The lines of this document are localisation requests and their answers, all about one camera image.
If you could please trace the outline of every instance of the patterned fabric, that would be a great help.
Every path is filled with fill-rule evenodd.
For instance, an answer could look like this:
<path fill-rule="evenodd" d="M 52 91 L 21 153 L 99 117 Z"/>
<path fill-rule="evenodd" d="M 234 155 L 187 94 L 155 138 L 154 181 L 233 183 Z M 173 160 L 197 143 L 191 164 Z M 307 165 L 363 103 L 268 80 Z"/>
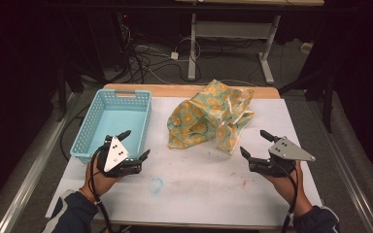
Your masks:
<path fill-rule="evenodd" d="M 217 139 L 217 146 L 232 154 L 242 130 L 254 116 L 248 107 L 253 95 L 251 89 L 242 91 L 211 81 L 168 118 L 168 148 L 187 149 Z"/>

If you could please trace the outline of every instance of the white desk leg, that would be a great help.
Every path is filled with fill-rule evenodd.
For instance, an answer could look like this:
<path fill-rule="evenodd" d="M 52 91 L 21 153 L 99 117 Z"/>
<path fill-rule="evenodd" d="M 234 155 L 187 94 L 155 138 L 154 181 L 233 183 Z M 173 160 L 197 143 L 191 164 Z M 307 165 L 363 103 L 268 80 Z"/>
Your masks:
<path fill-rule="evenodd" d="M 264 77 L 268 84 L 274 83 L 274 79 L 272 78 L 271 69 L 269 68 L 267 58 L 268 58 L 269 51 L 271 50 L 272 43 L 274 42 L 274 37 L 275 37 L 275 33 L 277 32 L 280 18 L 281 16 L 274 17 L 274 22 L 272 23 L 271 28 L 269 29 L 265 52 L 260 52 L 258 54 L 259 62 L 261 63 L 262 71 L 264 73 Z"/>
<path fill-rule="evenodd" d="M 192 14 L 192 21 L 190 27 L 190 54 L 189 54 L 189 64 L 187 69 L 187 78 L 189 80 L 195 80 L 195 62 L 196 62 L 196 52 L 195 52 L 195 39 L 196 39 L 196 14 Z"/>

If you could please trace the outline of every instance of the human hand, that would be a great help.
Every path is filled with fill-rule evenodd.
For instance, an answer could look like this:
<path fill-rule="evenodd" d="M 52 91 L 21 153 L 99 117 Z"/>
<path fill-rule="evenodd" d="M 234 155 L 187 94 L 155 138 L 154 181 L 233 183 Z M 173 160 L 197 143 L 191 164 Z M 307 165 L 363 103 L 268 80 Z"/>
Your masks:
<path fill-rule="evenodd" d="M 93 164 L 93 181 L 95 183 L 96 193 L 99 196 L 102 196 L 107 191 L 111 189 L 111 187 L 114 185 L 114 183 L 118 182 L 120 180 L 120 177 L 118 178 L 107 178 L 105 177 L 96 167 L 96 164 L 98 162 L 98 156 L 94 159 Z M 91 174 L 90 174 L 90 166 L 91 162 L 89 162 L 86 165 L 86 173 L 85 173 L 85 183 L 84 186 L 81 188 L 81 192 L 86 196 L 86 198 L 89 199 L 90 202 L 95 202 L 95 197 L 92 193 L 92 183 L 90 181 Z"/>
<path fill-rule="evenodd" d="M 312 205 L 305 195 L 303 173 L 300 165 L 300 161 L 296 161 L 295 170 L 290 173 L 293 180 L 297 183 L 298 181 L 298 193 L 296 198 L 296 204 L 294 209 L 295 216 L 302 216 L 312 210 Z M 289 203 L 292 203 L 294 196 L 294 188 L 292 182 L 288 177 L 275 178 L 272 176 L 262 175 L 266 180 L 271 182 L 277 192 Z"/>

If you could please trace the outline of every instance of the gray floor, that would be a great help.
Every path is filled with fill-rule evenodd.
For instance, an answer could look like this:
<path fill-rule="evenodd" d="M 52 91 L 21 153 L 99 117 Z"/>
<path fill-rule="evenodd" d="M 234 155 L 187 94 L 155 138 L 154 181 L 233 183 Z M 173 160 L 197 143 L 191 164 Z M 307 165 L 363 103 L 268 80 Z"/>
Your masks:
<path fill-rule="evenodd" d="M 245 45 L 243 41 L 233 43 L 235 46 Z M 239 49 L 224 46 L 221 56 L 217 43 L 202 45 L 201 56 L 198 58 L 201 79 L 196 83 L 207 83 L 212 79 L 223 81 L 228 85 L 258 85 L 282 87 L 295 81 L 307 55 L 300 52 L 301 43 L 293 41 L 284 46 L 274 45 L 269 56 L 269 64 L 275 79 L 275 84 L 267 85 L 256 54 L 263 50 L 264 44 L 255 41 L 248 48 Z M 170 54 L 173 49 L 161 45 L 151 46 L 149 52 Z M 150 56 L 151 62 L 165 60 L 164 57 Z M 186 62 L 171 62 L 181 66 L 182 75 L 187 77 Z M 153 71 L 159 65 L 150 67 Z M 112 67 L 106 68 L 108 77 L 115 74 Z M 101 85 L 85 78 L 85 91 L 82 94 L 72 94 L 69 101 L 68 118 L 74 116 L 80 109 L 89 104 Z M 178 66 L 166 66 L 149 72 L 145 83 L 188 83 L 180 78 Z M 322 126 L 322 103 L 307 102 L 302 90 L 292 90 L 284 95 L 291 115 L 295 131 L 301 147 L 313 154 L 317 161 L 310 163 L 310 168 L 318 191 L 325 204 L 340 217 L 343 232 L 373 232 L 373 166 L 369 162 L 354 130 L 346 120 L 342 105 L 334 94 L 333 112 L 331 117 L 333 133 L 328 134 Z M 36 185 L 32 185 L 31 195 L 22 202 L 19 218 L 14 223 L 12 232 L 39 232 L 48 221 L 44 215 L 52 199 L 53 193 L 67 164 L 59 144 L 59 129 L 65 127 L 66 120 L 56 122 L 58 109 L 53 113 L 17 165 L 13 174 L 0 192 L 0 222 L 4 219 L 19 188 L 28 177 L 28 172 L 35 165 L 37 158 L 43 152 L 48 152 L 48 161 Z M 62 145 L 69 151 L 79 129 L 79 120 L 74 120 L 63 135 Z M 103 227 L 94 223 L 94 232 Z"/>

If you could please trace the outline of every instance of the blue stain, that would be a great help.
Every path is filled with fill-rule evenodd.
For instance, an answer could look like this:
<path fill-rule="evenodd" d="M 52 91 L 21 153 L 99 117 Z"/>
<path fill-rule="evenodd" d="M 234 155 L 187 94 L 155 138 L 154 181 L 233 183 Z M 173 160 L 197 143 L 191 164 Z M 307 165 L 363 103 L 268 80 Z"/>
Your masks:
<path fill-rule="evenodd" d="M 162 187 L 163 187 L 163 181 L 160 178 L 153 178 L 148 184 L 148 190 L 152 194 L 159 194 Z"/>

